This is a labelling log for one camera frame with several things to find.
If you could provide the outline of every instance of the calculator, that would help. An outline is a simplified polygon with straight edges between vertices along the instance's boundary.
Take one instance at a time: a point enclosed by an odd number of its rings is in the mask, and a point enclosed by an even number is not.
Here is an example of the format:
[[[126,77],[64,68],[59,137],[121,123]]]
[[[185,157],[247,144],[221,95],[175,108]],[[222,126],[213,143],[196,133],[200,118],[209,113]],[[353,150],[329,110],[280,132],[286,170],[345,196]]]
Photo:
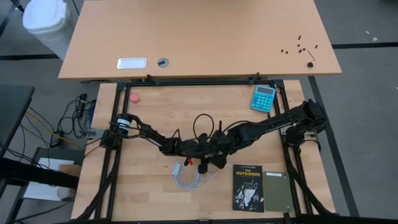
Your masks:
[[[269,113],[275,97],[275,89],[268,86],[257,86],[251,99],[250,108]]]

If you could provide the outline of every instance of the small pink object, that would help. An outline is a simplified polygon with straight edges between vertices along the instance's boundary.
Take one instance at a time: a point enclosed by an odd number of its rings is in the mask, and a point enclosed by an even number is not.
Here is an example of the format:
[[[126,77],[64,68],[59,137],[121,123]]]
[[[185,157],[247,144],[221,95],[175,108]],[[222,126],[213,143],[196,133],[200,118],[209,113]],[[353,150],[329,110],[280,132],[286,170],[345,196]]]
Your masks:
[[[137,93],[131,93],[131,94],[130,94],[130,100],[131,100],[133,103],[138,103],[138,102],[139,102],[138,94],[137,94]]]

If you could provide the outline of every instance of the black robotic arm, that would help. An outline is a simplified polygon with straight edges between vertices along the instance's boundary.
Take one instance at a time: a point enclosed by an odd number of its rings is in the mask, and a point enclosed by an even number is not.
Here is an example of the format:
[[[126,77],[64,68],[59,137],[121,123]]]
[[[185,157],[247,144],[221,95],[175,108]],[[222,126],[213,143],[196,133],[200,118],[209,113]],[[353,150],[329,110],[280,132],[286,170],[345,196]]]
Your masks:
[[[209,162],[220,169],[224,168],[227,155],[250,146],[264,134],[291,126],[286,130],[285,138],[288,144],[299,146],[304,141],[305,132],[323,131],[324,122],[325,115],[320,106],[308,100],[286,113],[258,123],[238,121],[222,130],[220,122],[218,130],[211,136],[202,133],[198,138],[183,141],[179,136],[166,138],[137,116],[123,113],[118,115],[116,123],[111,124],[111,129],[104,134],[101,145],[105,147],[120,144],[121,138],[144,138],[156,145],[166,156],[182,156],[187,161],[191,158],[201,159],[198,169],[199,173],[204,174]],[[138,134],[129,136],[130,129],[137,130]]]

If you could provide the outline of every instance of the wooden desk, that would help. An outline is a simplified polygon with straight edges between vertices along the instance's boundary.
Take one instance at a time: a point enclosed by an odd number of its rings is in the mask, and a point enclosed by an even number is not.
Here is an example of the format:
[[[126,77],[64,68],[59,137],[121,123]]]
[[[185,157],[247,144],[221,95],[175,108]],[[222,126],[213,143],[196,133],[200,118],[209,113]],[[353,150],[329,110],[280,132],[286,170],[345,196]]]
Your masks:
[[[254,87],[134,87],[131,91],[138,93],[142,101],[138,104],[130,103],[128,113],[138,115],[143,122],[166,136],[171,136],[176,128],[180,128],[182,139],[192,138],[192,123],[200,113],[212,115],[215,123],[222,120],[224,127],[242,119],[265,119],[266,114],[251,110],[248,106]],[[285,89],[290,107],[298,106],[304,100],[299,81],[285,81]],[[115,92],[116,84],[101,85],[93,120],[94,128],[109,127]],[[211,122],[208,119],[200,118],[197,121],[197,133],[208,133],[210,128]],[[90,145],[87,151],[97,145]],[[308,186],[324,206],[333,211],[317,145],[306,142],[301,148]],[[97,149],[84,160],[72,218],[79,216],[94,197],[100,182],[103,157],[104,149]],[[171,175],[174,163],[184,158],[164,156],[157,147],[144,139],[124,140],[113,220],[282,217],[282,213],[277,212],[232,211],[232,164],[262,165],[264,171],[286,172],[279,132],[264,135],[252,146],[227,159],[226,167],[205,185],[195,190],[184,190],[175,185]],[[104,201],[103,215],[108,198],[105,197]]]
[[[313,60],[308,51],[316,59],[313,68],[307,67]],[[119,58],[146,58],[147,65],[118,70]],[[160,68],[160,58],[169,59],[170,65]],[[59,78],[230,77],[257,72],[341,74],[313,0],[85,1]]]

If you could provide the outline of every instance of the book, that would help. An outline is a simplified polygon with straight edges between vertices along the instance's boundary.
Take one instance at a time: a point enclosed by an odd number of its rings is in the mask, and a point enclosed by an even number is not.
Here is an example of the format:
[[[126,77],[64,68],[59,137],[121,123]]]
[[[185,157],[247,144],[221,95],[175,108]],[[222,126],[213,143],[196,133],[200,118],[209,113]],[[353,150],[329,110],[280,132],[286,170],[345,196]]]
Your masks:
[[[262,166],[233,166],[232,209],[248,212],[264,212],[262,190]]]

